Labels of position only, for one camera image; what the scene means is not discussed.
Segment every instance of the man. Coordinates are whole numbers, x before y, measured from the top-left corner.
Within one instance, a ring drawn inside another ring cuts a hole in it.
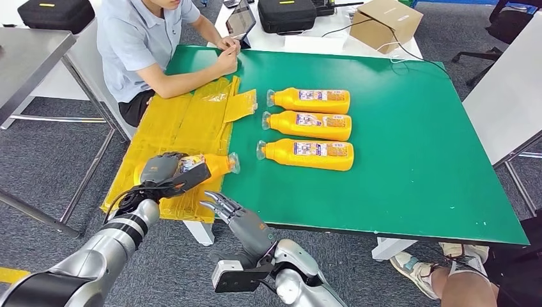
[[[486,277],[483,264],[488,259],[489,248],[451,243],[440,243],[440,246],[445,257],[452,261],[451,267],[420,262],[404,251],[390,262],[423,294],[440,299],[441,307],[535,306],[518,303],[522,295],[518,296],[518,292],[511,289],[501,290]]]
[[[198,72],[166,75],[183,22],[223,52],[215,64]],[[235,72],[240,44],[221,37],[191,0],[104,0],[98,13],[98,50],[107,88],[122,117],[137,127],[155,93],[175,97]]]

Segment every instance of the gray carpet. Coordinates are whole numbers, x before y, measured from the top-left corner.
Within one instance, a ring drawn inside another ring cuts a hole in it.
[[[214,20],[219,5],[211,0],[201,11]],[[417,9],[425,14],[416,35],[422,54],[444,61],[464,97],[468,93],[463,85],[465,78],[483,69],[485,63],[474,60],[450,64],[448,60],[463,49],[484,51],[498,45],[483,30],[492,8],[420,3]],[[183,43],[203,45],[204,41],[188,28],[183,30]],[[95,114],[88,102],[48,98],[36,98],[25,113]],[[9,130],[0,131],[0,168],[4,169],[0,187],[59,217],[106,133],[105,125],[99,124],[15,122]],[[115,137],[69,222],[76,229],[86,230],[83,239],[69,239],[0,205],[0,266],[36,272],[81,246],[100,226],[103,213],[98,206],[124,152],[125,145]],[[518,159],[515,166],[533,200],[542,207],[540,162]],[[529,217],[510,177],[503,169],[497,173],[518,217]],[[213,293],[210,276],[214,264],[207,255],[213,250],[234,251],[240,247],[224,225],[217,224],[213,230],[216,242],[206,248],[196,243],[182,223],[160,221],[116,282],[107,306],[282,306],[264,287],[253,294]],[[301,243],[350,306],[438,306],[388,263],[371,259],[370,250],[376,246],[372,237],[293,230],[277,230],[277,234]],[[421,260],[434,261],[440,258],[436,249],[436,244],[421,242],[409,251]]]

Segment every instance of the silver robotic arm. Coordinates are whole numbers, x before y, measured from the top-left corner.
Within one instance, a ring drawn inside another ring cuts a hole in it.
[[[205,192],[211,208],[241,241],[243,250],[219,255],[213,273],[215,292],[248,292],[263,279],[275,279],[276,294],[294,307],[346,307],[325,280],[316,260],[289,239],[276,241],[271,229],[253,211],[221,193]]]
[[[179,163],[185,156],[171,152],[150,159],[141,173],[142,184],[126,191],[118,210],[111,218],[107,213],[103,227],[80,250],[49,270],[12,285],[0,297],[0,307],[103,306],[125,264],[159,220],[159,201],[183,194],[210,177],[204,163],[181,173]],[[212,201],[201,203],[213,209],[243,245],[234,255],[217,255],[221,260],[212,276],[216,292],[254,291],[271,276],[276,285],[273,291],[287,305],[346,306],[316,261],[296,242],[277,242],[253,211],[221,193],[205,194]]]

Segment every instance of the sneaker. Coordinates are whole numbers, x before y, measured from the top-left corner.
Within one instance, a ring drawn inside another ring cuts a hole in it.
[[[427,281],[434,271],[435,264],[420,262],[416,257],[404,251],[390,259],[391,264],[399,273],[408,277],[420,288],[421,292],[430,299],[438,299],[433,288]]]
[[[438,244],[440,244],[443,254],[450,258],[459,258],[461,256],[465,256],[465,248],[467,248],[480,256],[480,260],[482,260],[482,264],[484,264],[486,263],[486,260],[488,259],[488,256],[490,254],[490,248],[487,246],[442,242],[439,242]]]

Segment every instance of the green table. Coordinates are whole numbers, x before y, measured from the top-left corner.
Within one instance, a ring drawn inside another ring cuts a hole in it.
[[[180,45],[167,72],[192,72],[216,58],[215,49]],[[222,192],[264,221],[408,239],[387,241],[400,249],[421,238],[529,243],[452,82],[434,65],[251,50],[238,59],[240,92],[256,88],[259,109],[233,125],[229,151],[242,170],[225,177]],[[261,129],[267,90],[287,87],[350,91],[350,171],[256,159],[258,140],[296,138]]]

